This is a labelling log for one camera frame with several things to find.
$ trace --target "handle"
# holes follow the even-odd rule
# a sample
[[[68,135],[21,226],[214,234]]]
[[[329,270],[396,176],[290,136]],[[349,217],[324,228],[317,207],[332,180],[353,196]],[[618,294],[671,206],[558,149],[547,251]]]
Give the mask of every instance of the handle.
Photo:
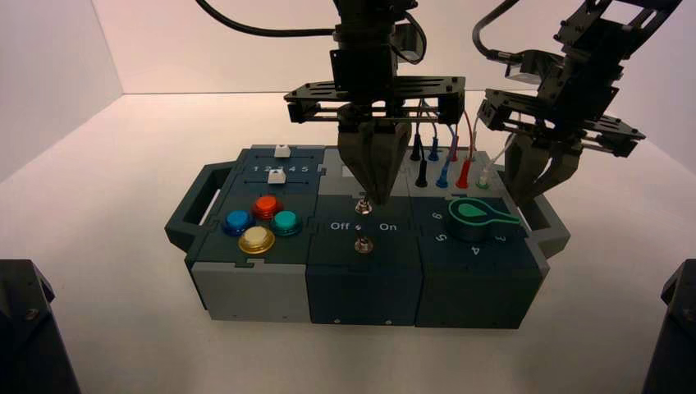
[[[529,238],[539,245],[547,259],[566,247],[570,233],[546,197],[538,196],[520,207],[520,211],[529,224]]]
[[[172,244],[188,252],[196,237],[205,233],[200,221],[235,165],[229,162],[203,167],[164,227]]]

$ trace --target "teal button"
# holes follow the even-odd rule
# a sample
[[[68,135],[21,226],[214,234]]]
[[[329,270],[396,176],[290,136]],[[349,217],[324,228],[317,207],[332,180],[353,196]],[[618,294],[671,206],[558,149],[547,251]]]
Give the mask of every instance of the teal button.
[[[276,216],[271,222],[271,229],[278,236],[291,236],[300,232],[300,219],[292,211],[281,211],[276,213]]]

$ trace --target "blue button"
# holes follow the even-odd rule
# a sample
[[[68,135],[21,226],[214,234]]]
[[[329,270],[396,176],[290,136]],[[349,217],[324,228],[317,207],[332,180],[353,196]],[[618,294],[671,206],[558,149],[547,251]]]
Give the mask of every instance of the blue button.
[[[240,236],[248,228],[256,224],[254,218],[246,211],[232,211],[225,219],[222,227],[224,232],[230,236]]]

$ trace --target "rotary knob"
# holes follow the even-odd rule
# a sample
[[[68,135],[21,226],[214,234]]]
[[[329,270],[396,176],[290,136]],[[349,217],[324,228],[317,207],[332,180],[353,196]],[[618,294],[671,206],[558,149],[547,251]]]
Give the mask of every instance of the rotary knob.
[[[481,199],[463,198],[450,202],[445,227],[458,240],[480,242],[491,234],[513,233],[520,227],[520,219],[496,210]]]

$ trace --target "robotic arm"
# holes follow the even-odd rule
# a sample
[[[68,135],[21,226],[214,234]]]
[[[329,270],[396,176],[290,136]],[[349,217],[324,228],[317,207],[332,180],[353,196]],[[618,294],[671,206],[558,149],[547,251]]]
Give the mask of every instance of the robotic arm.
[[[481,29],[518,1],[504,1],[474,27],[473,36],[486,58],[507,65],[507,78],[539,85],[536,97],[488,89],[478,111],[488,128],[514,135],[504,181],[522,205],[570,178],[583,149],[628,157],[645,138],[604,112],[619,91],[612,84],[622,76],[620,62],[655,33],[681,0],[619,0],[643,8],[627,25],[602,19],[613,0],[586,0],[553,36],[565,56],[486,48]],[[511,118],[515,112],[534,123]]]
[[[338,49],[330,53],[334,80],[305,84],[285,100],[293,122],[338,123],[341,159],[375,204],[389,199],[410,141],[411,125],[423,121],[454,125],[464,113],[464,77],[396,73],[399,62],[418,64],[427,50],[425,33],[408,12],[418,6],[416,1],[334,0],[341,17],[334,30],[258,29],[226,18],[205,0],[197,2],[216,20],[245,33],[333,36],[338,43]],[[420,116],[422,108],[405,105],[409,99],[437,99],[437,107],[428,109],[437,117]],[[324,107],[325,103],[334,104]]]
[[[411,137],[420,122],[458,124],[464,114],[462,76],[398,76],[399,62],[423,60],[427,39],[409,13],[415,0],[334,0],[341,17],[335,29],[268,30],[235,22],[205,0],[197,3],[224,25],[265,37],[332,35],[334,80],[292,90],[291,121],[338,123],[341,159],[364,187],[366,198],[385,204]],[[628,24],[602,19],[614,0],[584,0],[554,39],[565,56],[538,50],[508,53],[487,48],[481,30],[519,0],[505,0],[474,28],[474,44],[489,60],[507,65],[506,77],[539,85],[536,97],[488,89],[478,117],[488,128],[509,131],[504,182],[518,205],[568,180],[583,149],[627,157],[645,138],[621,119],[604,115],[616,96],[620,62],[640,48],[665,22],[681,0],[617,0],[641,7]],[[406,106],[409,99],[437,99],[424,109]],[[340,107],[323,106],[342,103]],[[511,115],[533,118],[526,122]]]

